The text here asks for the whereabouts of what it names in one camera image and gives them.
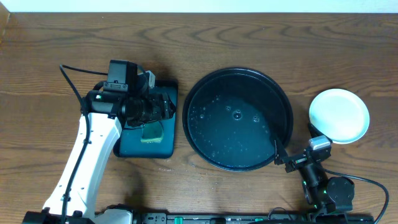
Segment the round black tray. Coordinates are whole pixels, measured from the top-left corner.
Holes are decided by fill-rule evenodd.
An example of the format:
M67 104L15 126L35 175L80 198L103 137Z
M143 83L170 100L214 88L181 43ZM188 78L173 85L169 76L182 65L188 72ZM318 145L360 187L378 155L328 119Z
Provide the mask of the round black tray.
M187 95L182 124L187 141L209 164L224 170L260 169L285 149L293 132L287 95L271 77L250 68L223 68Z

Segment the green yellow sponge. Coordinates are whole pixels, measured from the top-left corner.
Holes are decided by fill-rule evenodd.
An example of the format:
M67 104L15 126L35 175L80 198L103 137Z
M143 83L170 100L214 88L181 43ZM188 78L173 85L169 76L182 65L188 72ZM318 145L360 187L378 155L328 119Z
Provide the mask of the green yellow sponge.
M164 129L160 121L146 123L142 129L141 142L159 143L164 138Z

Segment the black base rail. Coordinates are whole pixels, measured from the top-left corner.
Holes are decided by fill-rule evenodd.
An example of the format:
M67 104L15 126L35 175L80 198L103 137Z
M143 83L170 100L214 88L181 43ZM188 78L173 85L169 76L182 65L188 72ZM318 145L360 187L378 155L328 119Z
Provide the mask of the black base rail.
M373 223L370 215L338 214L308 215L303 212L291 212L274 208L269 213L169 213L153 210L140 212L127 205L110 205L102 213L105 217L96 216L99 223L132 223L132 224L240 224L240 223Z

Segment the black rectangular water tray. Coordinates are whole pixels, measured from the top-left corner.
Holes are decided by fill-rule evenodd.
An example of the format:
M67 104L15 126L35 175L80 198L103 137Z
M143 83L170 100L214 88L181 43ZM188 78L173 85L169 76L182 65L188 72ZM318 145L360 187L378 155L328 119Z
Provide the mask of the black rectangular water tray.
M134 128L125 125L120 139L113 148L115 156L154 159L171 157L174 152L176 117L177 114L174 114L171 119L160 121L164 129L164 138L159 143L141 142L142 129L145 125Z

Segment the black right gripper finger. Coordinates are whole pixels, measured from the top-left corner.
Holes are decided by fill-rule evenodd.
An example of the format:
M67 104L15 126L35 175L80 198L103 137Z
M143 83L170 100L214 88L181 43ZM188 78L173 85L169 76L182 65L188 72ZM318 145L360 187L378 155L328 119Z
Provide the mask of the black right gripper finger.
M321 131L314 127L312 123L308 123L308 130L312 138L317 138L324 135Z
M274 145L275 145L274 164L278 166L285 164L289 156L285 150L284 145L281 143L281 141L278 138L274 140Z

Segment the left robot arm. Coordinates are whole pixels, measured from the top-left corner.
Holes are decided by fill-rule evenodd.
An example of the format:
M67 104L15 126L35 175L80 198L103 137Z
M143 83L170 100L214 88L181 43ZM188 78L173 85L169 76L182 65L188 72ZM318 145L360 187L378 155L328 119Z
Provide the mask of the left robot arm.
M139 223L127 205L95 213L98 189L110 154L123 158L167 159L174 152L175 118L133 128L119 118L89 113L80 118L78 136L57 187L41 212L27 212L23 222Z

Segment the light blue plate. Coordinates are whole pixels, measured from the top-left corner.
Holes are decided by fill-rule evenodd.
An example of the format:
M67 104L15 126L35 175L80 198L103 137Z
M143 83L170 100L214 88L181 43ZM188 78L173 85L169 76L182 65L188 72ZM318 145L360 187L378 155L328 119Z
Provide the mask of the light blue plate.
M354 93L334 88L319 93L311 102L310 123L335 144L350 144L368 131L370 115Z

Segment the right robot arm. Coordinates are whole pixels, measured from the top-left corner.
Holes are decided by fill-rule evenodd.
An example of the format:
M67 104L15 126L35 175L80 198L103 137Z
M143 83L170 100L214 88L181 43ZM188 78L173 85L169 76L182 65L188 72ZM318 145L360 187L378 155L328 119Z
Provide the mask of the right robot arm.
M312 123L308 124L311 139L301 154L289 156L284 147L275 146L276 165L285 165L287 173L299 171L305 198L313 208L308 219L329 215L346 215L353 209L354 183L347 177L328 177L321 162L331 156L332 140Z

